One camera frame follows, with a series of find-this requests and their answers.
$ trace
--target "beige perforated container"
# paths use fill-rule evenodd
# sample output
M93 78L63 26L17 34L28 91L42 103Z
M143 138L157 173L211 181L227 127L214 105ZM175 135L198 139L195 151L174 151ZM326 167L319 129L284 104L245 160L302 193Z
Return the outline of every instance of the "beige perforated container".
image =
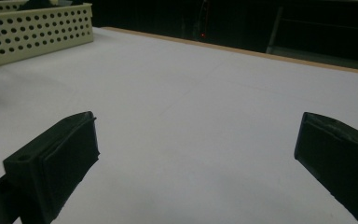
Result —
M0 1L0 65L93 40L91 4L17 11L26 1Z

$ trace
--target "white tabletop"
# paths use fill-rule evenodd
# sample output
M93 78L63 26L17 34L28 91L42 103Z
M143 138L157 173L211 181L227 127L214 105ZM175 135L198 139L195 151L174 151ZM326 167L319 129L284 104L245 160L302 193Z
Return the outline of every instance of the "white tabletop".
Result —
M358 129L358 74L93 31L0 66L0 176L60 119L97 117L100 160L53 223L356 223L294 150L305 111Z

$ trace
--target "white table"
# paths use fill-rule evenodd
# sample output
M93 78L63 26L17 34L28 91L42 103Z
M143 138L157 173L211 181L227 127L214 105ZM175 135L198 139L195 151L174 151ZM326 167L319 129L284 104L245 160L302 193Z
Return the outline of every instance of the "white table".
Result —
M100 160L53 223L357 223L294 150L305 111L358 129L358 74L94 36L0 66L0 176L4 158L60 119L97 117Z

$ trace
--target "plastic basket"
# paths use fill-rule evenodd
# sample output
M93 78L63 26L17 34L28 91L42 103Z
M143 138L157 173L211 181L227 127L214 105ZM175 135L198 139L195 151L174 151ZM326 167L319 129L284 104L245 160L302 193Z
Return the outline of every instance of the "plastic basket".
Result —
M92 42L91 4L17 11L0 1L0 65Z

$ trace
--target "dark background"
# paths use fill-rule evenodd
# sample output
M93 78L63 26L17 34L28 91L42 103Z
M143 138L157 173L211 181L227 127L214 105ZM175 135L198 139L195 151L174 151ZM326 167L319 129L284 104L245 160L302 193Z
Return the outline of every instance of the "dark background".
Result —
M113 26L258 52L266 52L278 8L282 7L275 46L358 61L358 1L209 0L204 11L202 0L91 3L97 27ZM202 32L195 32L197 21Z

